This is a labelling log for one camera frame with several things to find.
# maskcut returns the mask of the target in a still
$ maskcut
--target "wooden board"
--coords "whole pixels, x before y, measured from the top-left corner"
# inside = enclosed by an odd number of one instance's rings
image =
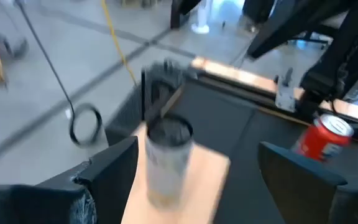
[[[145,126],[141,125],[134,135],[139,140],[139,158],[121,223],[211,223],[226,180],[229,158],[195,144],[188,164],[180,207],[176,210],[161,210],[151,205],[146,195]]]
[[[273,80],[260,77],[251,72],[239,70],[201,57],[195,58],[191,64],[197,69],[205,70],[206,72],[221,78],[233,80],[271,93],[277,92],[277,87]],[[295,88],[294,94],[299,100],[300,96],[303,94],[303,89]],[[358,119],[358,105],[347,103],[342,100],[336,100],[334,104],[338,113]],[[326,110],[331,110],[331,105],[328,102],[323,102],[320,107]]]

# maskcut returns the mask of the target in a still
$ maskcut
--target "floor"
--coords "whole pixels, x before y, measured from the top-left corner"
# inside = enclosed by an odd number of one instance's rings
[[[109,36],[100,1],[29,2],[30,19],[75,104],[94,104],[107,121],[133,83]],[[241,7],[240,1],[214,0],[211,32],[197,35],[190,29],[191,22],[169,31],[170,2],[166,0],[147,10],[123,8],[117,1],[109,1],[118,41],[137,80],[142,67],[167,57],[188,65],[199,55],[273,78],[290,66],[301,75],[322,54],[319,46],[300,43],[281,46],[255,62],[241,64],[242,53],[252,39],[252,34],[238,26]],[[20,60],[4,61],[9,82],[6,89],[0,88],[0,184],[34,185],[79,164],[105,149],[107,143],[101,137],[98,145],[79,148],[70,141],[64,95],[19,11],[9,7],[7,11],[30,49]],[[12,29],[3,14],[0,6],[0,30]],[[80,135],[86,135],[93,125],[92,116],[84,114],[77,127]]]

